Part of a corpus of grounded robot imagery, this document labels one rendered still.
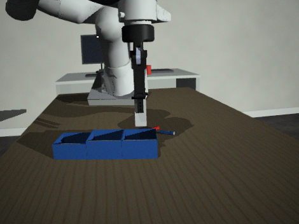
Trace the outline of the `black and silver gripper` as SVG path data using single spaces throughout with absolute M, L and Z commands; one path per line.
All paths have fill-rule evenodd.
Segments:
M 153 25 L 126 25 L 122 27 L 122 41 L 124 43 L 133 43 L 130 58 L 134 72 L 134 96 L 132 99 L 134 99 L 136 127 L 147 126 L 146 95 L 148 95 L 148 92 L 145 92 L 144 79 L 147 50 L 143 50 L 143 42 L 152 42 L 154 40 Z

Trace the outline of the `blue three-compartment bin rack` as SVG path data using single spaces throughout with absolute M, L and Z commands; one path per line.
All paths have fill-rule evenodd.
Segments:
M 62 133 L 52 148 L 54 160 L 158 158 L 156 129 Z

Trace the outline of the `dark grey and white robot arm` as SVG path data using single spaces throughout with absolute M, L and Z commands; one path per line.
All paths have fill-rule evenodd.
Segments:
M 37 9 L 75 24 L 95 24 L 104 59 L 102 93 L 123 96 L 134 90 L 134 74 L 128 45 L 122 41 L 122 27 L 170 22 L 171 14 L 156 2 L 157 0 L 7 0 L 5 10 L 10 17 L 21 21 L 32 19 Z

